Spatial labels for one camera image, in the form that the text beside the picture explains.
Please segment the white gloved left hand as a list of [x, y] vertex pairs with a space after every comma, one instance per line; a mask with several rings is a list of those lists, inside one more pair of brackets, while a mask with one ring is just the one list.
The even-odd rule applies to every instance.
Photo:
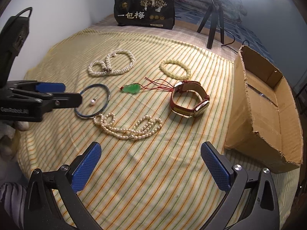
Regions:
[[17, 154], [21, 132], [29, 129], [28, 122], [1, 121], [1, 159], [12, 160]]

